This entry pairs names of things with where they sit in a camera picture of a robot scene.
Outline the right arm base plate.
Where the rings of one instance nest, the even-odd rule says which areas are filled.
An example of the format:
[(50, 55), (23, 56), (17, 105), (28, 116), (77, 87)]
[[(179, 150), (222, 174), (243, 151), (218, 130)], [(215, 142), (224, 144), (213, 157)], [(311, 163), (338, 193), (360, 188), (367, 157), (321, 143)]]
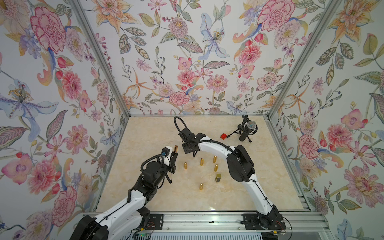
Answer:
[(282, 231), (287, 229), (281, 214), (269, 216), (259, 213), (242, 214), (242, 217), (241, 224), (245, 226), (246, 230)]

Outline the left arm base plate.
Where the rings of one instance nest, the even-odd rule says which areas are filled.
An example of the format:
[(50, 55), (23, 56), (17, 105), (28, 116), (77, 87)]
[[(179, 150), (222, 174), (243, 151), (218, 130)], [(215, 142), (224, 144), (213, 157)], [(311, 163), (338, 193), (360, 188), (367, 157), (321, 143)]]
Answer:
[(139, 225), (135, 227), (135, 230), (160, 231), (163, 229), (164, 214), (149, 214), (140, 217)]

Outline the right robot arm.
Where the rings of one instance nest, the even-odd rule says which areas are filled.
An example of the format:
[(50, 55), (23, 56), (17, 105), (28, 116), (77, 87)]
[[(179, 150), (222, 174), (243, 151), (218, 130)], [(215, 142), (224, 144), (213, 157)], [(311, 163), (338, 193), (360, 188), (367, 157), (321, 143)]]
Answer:
[(287, 229), (287, 220), (260, 186), (255, 165), (244, 146), (233, 147), (215, 141), (205, 134), (194, 134), (180, 117), (174, 117), (174, 124), (182, 140), (185, 154), (192, 153), (195, 157), (202, 151), (226, 160), (232, 179), (245, 186), (256, 208), (255, 214), (243, 215), (247, 229), (280, 231)]

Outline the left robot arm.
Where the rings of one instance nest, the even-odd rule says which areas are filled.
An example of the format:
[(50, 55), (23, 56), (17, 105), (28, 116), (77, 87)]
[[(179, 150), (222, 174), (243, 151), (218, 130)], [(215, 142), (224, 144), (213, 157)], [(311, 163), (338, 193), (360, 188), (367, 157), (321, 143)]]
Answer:
[(144, 229), (150, 219), (150, 202), (165, 181), (172, 183), (178, 152), (165, 147), (162, 152), (145, 160), (140, 175), (127, 197), (109, 210), (91, 217), (84, 216), (72, 233), (71, 240), (121, 240), (126, 234)]

